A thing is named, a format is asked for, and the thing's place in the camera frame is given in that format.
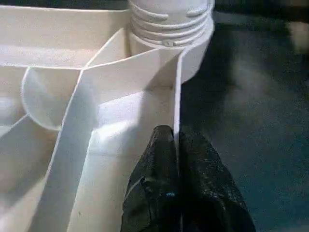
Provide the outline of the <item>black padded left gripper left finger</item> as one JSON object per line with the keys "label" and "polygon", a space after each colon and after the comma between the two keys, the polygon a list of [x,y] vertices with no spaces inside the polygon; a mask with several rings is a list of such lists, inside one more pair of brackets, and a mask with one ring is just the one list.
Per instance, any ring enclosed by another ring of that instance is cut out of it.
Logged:
{"label": "black padded left gripper left finger", "polygon": [[130,175],[123,201],[122,232],[178,232],[179,174],[173,131],[154,128]]}

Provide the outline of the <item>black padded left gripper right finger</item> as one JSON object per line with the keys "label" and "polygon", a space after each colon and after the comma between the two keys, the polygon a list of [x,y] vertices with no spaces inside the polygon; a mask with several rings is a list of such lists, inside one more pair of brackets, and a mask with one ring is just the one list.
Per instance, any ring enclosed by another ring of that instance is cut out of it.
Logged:
{"label": "black padded left gripper right finger", "polygon": [[180,132],[183,231],[254,232],[243,197],[218,152],[199,132]]}

